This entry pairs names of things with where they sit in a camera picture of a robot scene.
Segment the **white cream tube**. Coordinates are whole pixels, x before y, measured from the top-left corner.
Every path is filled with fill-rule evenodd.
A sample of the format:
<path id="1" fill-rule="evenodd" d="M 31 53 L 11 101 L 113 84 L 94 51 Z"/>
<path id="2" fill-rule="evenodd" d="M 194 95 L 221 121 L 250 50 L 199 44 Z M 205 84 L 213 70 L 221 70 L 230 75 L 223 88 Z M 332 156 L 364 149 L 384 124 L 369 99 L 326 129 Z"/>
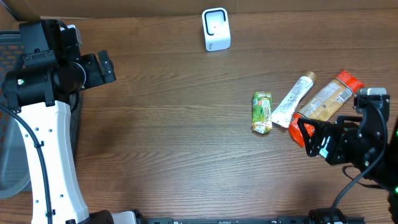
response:
<path id="1" fill-rule="evenodd" d="M 278 107 L 272 112 L 272 122 L 283 128 L 288 128 L 301 99 L 309 92 L 316 80 L 317 76 L 313 72 L 306 72 L 301 76 Z"/>

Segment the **orange spaghetti packet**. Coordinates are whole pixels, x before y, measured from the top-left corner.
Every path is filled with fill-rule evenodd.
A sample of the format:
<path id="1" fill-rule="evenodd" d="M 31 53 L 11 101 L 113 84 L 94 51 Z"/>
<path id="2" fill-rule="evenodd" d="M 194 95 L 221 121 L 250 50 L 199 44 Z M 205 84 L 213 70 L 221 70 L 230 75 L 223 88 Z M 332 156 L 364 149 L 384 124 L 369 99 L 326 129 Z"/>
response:
<path id="1" fill-rule="evenodd" d="M 343 70 L 323 87 L 303 108 L 296 111 L 289 124 L 289 133 L 299 146 L 304 147 L 299 118 L 328 121 L 365 84 Z"/>

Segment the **green yellow snack packet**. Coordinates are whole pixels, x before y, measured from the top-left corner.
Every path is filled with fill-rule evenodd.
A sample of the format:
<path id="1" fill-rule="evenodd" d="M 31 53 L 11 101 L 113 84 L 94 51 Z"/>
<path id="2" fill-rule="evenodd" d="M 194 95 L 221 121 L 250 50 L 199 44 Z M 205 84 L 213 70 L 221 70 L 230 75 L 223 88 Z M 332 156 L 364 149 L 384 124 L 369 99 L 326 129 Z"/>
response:
<path id="1" fill-rule="evenodd" d="M 257 91 L 252 98 L 252 130 L 267 134 L 272 130 L 272 93 Z"/>

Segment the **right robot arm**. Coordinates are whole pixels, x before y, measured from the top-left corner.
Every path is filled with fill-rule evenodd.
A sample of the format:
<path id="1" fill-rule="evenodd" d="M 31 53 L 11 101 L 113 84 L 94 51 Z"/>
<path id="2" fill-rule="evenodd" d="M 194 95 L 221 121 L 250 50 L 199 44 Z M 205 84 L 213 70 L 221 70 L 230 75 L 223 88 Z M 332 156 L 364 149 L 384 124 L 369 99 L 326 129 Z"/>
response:
<path id="1" fill-rule="evenodd" d="M 334 199 L 322 223 L 346 223 L 337 205 L 347 191 L 365 178 L 389 194 L 389 212 L 397 222 L 397 136 L 389 137 L 389 95 L 356 95 L 357 116 L 339 116 L 335 123 L 310 118 L 297 121 L 307 155 L 326 154 L 329 165 L 350 163 L 360 173 Z"/>

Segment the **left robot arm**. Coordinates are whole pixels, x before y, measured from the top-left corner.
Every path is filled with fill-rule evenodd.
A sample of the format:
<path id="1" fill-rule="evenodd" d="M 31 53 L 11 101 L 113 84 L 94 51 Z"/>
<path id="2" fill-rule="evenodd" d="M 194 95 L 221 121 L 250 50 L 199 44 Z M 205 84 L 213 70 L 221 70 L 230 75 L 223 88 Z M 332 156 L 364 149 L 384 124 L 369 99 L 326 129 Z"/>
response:
<path id="1" fill-rule="evenodd" d="M 33 223 L 112 223 L 107 210 L 90 213 L 75 171 L 70 97 L 114 82 L 107 51 L 80 53 L 78 30 L 46 19 L 21 23 L 22 65 L 6 74 L 2 109 L 24 140 L 32 187 Z"/>

